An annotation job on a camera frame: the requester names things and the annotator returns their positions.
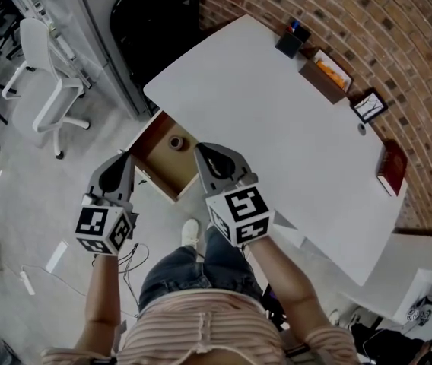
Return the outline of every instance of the tape roll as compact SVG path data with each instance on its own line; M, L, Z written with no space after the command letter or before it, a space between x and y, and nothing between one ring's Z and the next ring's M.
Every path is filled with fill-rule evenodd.
M175 151L179 151L183 148L184 145L184 138L180 137L178 135L172 135L169 138L169 148Z

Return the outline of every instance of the open drawer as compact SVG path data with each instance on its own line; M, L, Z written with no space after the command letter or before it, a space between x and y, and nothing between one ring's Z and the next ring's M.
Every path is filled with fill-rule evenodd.
M179 151L169 146L173 135L183 138ZM126 150L135 157L135 171L175 203L199 177L194 159L197 143L192 135L159 110Z

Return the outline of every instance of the white table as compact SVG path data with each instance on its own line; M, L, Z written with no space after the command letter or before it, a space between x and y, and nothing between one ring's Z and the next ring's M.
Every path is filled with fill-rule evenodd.
M332 105L249 16L189 50L145 94L199 141L239 151L265 200L359 285L373 270L407 189L376 179L383 145L345 99Z

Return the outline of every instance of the striped shirt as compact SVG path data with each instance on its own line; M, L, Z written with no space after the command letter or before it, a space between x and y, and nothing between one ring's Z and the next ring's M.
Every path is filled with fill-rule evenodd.
M353 338L342 328L318 329L306 343L319 363L358 363ZM128 333L116 359L119 365L177 365L192 354L214 349L238 353L252 365L285 363L281 336L262 306L251 297L225 290L181 290L155 300ZM43 365L105 359L95 353L52 348L42 358Z

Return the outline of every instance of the red book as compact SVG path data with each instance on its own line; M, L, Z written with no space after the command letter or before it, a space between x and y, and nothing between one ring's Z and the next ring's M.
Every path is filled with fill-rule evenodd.
M385 154L378 169L378 180L391 196L398 196L407 169L407 156L392 139L383 142Z

